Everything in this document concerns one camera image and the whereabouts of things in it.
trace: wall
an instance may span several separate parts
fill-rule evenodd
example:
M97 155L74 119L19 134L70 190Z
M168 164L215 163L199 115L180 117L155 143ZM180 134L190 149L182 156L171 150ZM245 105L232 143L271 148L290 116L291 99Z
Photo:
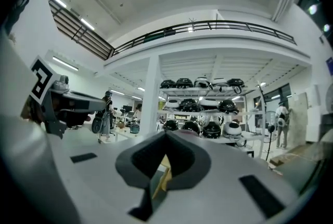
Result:
M66 68L59 67L50 62L49 65L58 74L64 74L68 76L69 88L71 90L82 92L91 96L95 96L97 98L102 98L105 92L109 89L109 82L103 77L94 78L93 76L84 76L80 75L74 70L68 70ZM134 100L129 97L113 93L112 104L119 110L123 107L123 105L133 106Z
M271 21L268 18L237 11L218 10L218 12L223 17L224 20L243 21L243 22L266 26L284 32L284 30L281 29L281 26L279 26L279 24Z
M139 14L136 14L122 23L121 26L119 26L119 30L112 32L107 41L115 41L138 27L168 16L199 10L217 9L247 12L266 18L272 16L268 13L268 9L265 6L243 0L167 0L164 3L156 4L141 11ZM193 15L187 15L187 20L188 18L193 18Z
M48 0L29 0L11 32L14 48L28 67L37 55L45 58L53 50L92 71L103 68L103 60L58 31Z
M273 28L276 30L281 30L281 26L279 26L277 23L271 21L268 18L249 14L249 13L243 13L238 11L228 11L228 10L200 10L200 11L188 11L185 13L172 15L168 17L164 17L155 21L152 21L148 24L142 25L129 33L119 37L118 39L111 42L113 47L119 47L120 45L137 38L139 36L142 36L146 33L152 32L154 30L163 29L168 26L173 26L181 23L188 23L189 18L195 19L196 21L202 21L202 20L215 20L217 14L218 20L234 20L234 21L243 21L243 22L249 22L254 24L263 25L269 28Z
M294 37L299 48L311 57L312 69L311 71L304 72L305 74L308 73L308 75L311 75L310 80L300 80L298 90L303 89L306 85L308 85L308 87L317 85L319 101L321 101L319 105L321 113L327 113L324 101L327 89L332 84L333 80L329 74L325 61L333 56L331 46L325 37L323 37L324 43L319 40L322 31L318 28L315 22L312 21L308 14L295 4L292 5L284 17L281 18L279 25L284 30L288 30L288 33ZM308 76L305 74L301 76L308 79Z
M29 0L11 33L16 38L15 50L28 67L37 55L44 57L59 33L48 1Z
M296 95L300 95L301 93L305 92L305 88L308 87L307 82L310 81L311 75L309 73L309 71L311 71L311 67L307 67L305 69L303 69L302 71L300 71L298 74L294 75L293 77L288 77L285 76L283 78L281 78L280 80L270 84L269 86L264 86L263 89L263 93L269 93L271 91L276 90L279 87L282 87L286 84L290 85L290 89L291 89L291 93L293 95L293 97L291 99L293 99L294 97L296 97ZM247 102L247 110L250 111L251 109L254 109L254 98L259 97L260 96L260 92L259 90L257 91L253 91L249 94L246 95L246 102ZM267 103L267 111L271 110L271 111L275 111L277 108L277 104L280 102L279 99L274 100L272 102ZM249 128L251 131L254 131L254 117L251 117L249 122Z
M253 51L258 51L259 55L266 55L268 58L277 58L303 66L310 64L310 57L297 45L274 36L244 30L202 30L160 38L125 50L107 59L104 70L99 75L155 54L163 55L194 49L215 52L217 48L226 52L237 49L252 54Z
M186 13L181 13L177 15L172 15L168 17L164 17L155 21L152 21L148 24L142 25L129 33L121 36L120 38L114 40L111 42L111 45L115 48L119 47L120 45L135 39L137 37L140 37L146 33L163 29L165 27L169 26L174 26L177 24L182 24L182 23L188 23L189 18L195 19L196 21L201 21L201 20L211 20L215 19L215 17L211 18L213 15L214 10L200 10L200 11L192 11L192 12L186 12Z

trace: balcony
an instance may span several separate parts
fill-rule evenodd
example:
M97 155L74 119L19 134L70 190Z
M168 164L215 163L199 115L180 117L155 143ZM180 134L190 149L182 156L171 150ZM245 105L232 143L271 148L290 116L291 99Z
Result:
M102 60L113 55L114 47L96 32L83 25L79 16L63 8L54 0L48 0L48 3L60 32Z
M136 47L138 45L153 40L158 40L160 38L173 36L184 32L191 33L202 30L242 30L248 32L256 32L256 33L267 34L276 37L280 40L284 40L296 45L296 42L292 36L262 25L241 22L241 21L231 21L231 20L205 20L205 21L196 21L191 23L178 24L147 33L133 40L130 40L129 42L124 43L123 45L120 45L114 50L112 54L109 55L109 58L127 49L131 49L133 47Z

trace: fluorescent light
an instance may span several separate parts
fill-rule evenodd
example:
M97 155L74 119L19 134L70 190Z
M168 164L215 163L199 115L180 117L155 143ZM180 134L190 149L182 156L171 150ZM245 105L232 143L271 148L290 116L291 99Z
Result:
M63 1L61 1L61 0L54 0L54 1L56 1L59 5L61 5L64 8L67 7L67 5Z
M279 97L280 97L280 95L278 94L278 95L273 96L271 99L275 99L275 98L279 98Z
M95 28L92 25L90 25L87 21L85 21L83 18L81 18L81 22L85 24L88 28L95 30Z
M59 63L62 63L63 65L65 65L65 66L67 66L67 67L69 67L71 69L74 69L75 71L79 70L78 68L76 68L76 67L74 67L74 66L72 66L72 65L70 65L70 64L68 64L68 63L66 63L66 62L64 62L64 61L62 61L62 60L60 60L58 58L56 58L55 56L52 57L52 59L55 60L55 61L57 61L57 62L59 62Z
M313 15L316 12L317 12L317 6L316 5L312 5L312 6L309 7L310 15Z
M113 92L113 93L119 93L119 94L121 94L121 95L125 95L125 94L123 94L123 93L120 93L120 92L117 92L117 91L114 91L114 90L110 90L111 92Z
M325 31L325 32L329 31L329 28L330 28L329 24L326 24L326 25L324 26L324 31Z

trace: black rubber part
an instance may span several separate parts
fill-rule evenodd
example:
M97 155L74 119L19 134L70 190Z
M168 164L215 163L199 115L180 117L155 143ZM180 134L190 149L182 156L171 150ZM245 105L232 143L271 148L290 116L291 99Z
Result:
M255 176L244 176L239 180L266 218L273 217L285 208Z
M95 155L94 153L87 153L87 154L83 154L83 155L71 156L71 160L73 163L78 163L78 162L87 161L89 159L93 159L96 157L97 157L97 155Z

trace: white wall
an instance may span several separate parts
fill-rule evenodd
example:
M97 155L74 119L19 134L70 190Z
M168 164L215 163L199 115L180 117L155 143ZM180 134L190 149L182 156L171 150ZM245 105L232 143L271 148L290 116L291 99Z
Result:
M37 55L44 57L59 33L48 1L29 0L11 32L16 38L15 50L28 67Z
M164 3L154 5L146 10L141 11L128 21L119 26L117 32L112 32L107 40L115 41L121 36L139 28L145 24L151 23L168 16L177 14L199 11L199 10L233 10L247 12L254 15L270 18L272 15L265 6L257 3L242 0L167 0Z
M213 15L212 12L215 10L200 10L200 11L190 11L186 13L181 13L177 15L167 16L155 21L152 21L148 24L142 25L129 33L121 36L120 38L114 40L111 42L111 45L115 48L119 47L120 45L135 39L137 37L140 37L146 33L163 29L165 27L182 24L182 23L188 23L189 18L195 19L196 21L202 21L202 20L212 20L215 19L215 17L211 18Z
M304 93L311 84L311 67L307 67L299 74L292 77L289 81L292 95Z
M95 96L97 98L102 98L105 92L109 89L109 81L103 77L95 78L93 76L84 76L80 75L78 72L74 70L59 67L50 62L49 65L58 74L68 76L69 88L73 91L78 91L91 96ZM113 93L112 104L114 107L117 107L119 110L123 107L123 105L129 105L133 107L134 100L127 96Z
M104 61L58 31L48 0L30 0L11 31L15 50L30 67L37 55L45 58L52 50L91 71L103 68Z
M309 15L295 4L292 5L284 17L281 18L279 25L284 30L288 30L288 33L294 37L298 47L311 57L311 70L300 75L300 77L303 76L307 80L299 80L298 86L294 86L293 88L296 90L305 90L306 85L308 88L317 85L319 100L321 101L319 105L321 112L322 114L327 113L324 101L327 89L332 84L333 80L329 74L326 60L333 56L332 48L325 37L323 37L324 43L319 40L322 31L318 28L316 23L312 21Z
M284 32L283 30L281 30L281 26L279 26L277 23L271 21L268 18L237 11L227 11L227 10L218 10L218 11L224 20L243 21L243 22L266 26Z

